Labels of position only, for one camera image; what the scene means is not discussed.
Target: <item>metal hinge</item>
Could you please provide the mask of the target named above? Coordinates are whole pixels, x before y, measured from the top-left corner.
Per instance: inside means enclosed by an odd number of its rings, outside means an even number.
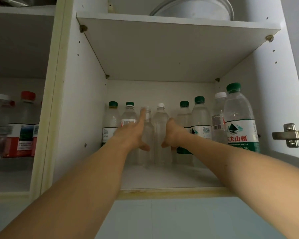
[[[284,132],[273,132],[272,138],[274,140],[286,140],[287,147],[298,148],[299,147],[299,131],[296,130],[296,126],[293,123],[283,125]]]

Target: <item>hand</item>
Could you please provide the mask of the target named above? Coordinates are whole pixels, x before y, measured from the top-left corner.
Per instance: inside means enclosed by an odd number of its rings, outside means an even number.
[[[114,136],[112,137],[113,140],[118,140],[119,143],[127,149],[128,153],[135,148],[150,151],[150,146],[142,142],[145,112],[146,110],[143,108],[138,123],[131,122],[116,129]]]
[[[186,139],[190,133],[180,125],[176,124],[174,118],[170,118],[166,124],[166,137],[162,143],[162,148],[171,146],[173,148],[180,147],[182,141]]]

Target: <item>bottle label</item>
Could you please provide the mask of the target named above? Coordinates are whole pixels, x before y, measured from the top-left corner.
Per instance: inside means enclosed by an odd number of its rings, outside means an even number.
[[[135,119],[122,119],[121,127],[131,122],[136,123],[137,121]]]
[[[192,128],[191,127],[184,127],[189,133],[191,133],[191,131],[192,131]],[[177,149],[176,149],[176,152],[178,153],[178,154],[192,154],[190,151],[188,151],[187,149],[185,149],[185,148],[182,148],[182,147],[178,147]]]
[[[103,128],[102,146],[114,135],[117,127],[105,127]]]
[[[39,124],[35,124],[33,126],[31,157],[34,157],[34,155],[35,155],[35,147],[37,145],[38,131],[39,131]]]
[[[27,157],[32,151],[33,125],[9,124],[4,157]]]
[[[259,140],[255,120],[226,122],[228,144],[259,153]]]
[[[212,116],[211,119],[213,122],[214,131],[223,129],[223,127],[225,125],[225,119],[224,119],[223,114],[218,114],[218,115]]]
[[[196,134],[202,138],[212,139],[211,126],[192,126],[192,134]]]

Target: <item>cabinet shelf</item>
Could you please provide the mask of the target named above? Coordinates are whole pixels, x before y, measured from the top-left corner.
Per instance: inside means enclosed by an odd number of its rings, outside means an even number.
[[[280,24],[78,12],[113,80],[213,82],[280,30]]]
[[[127,166],[118,199],[202,198],[233,196],[209,169]]]
[[[55,6],[0,7],[0,77],[45,78]]]

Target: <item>metal pot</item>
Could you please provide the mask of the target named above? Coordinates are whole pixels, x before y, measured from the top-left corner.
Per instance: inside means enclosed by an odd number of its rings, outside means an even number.
[[[33,7],[55,4],[56,0],[0,0],[0,6],[6,7]]]
[[[234,20],[234,10],[228,0],[165,0],[150,16]]]

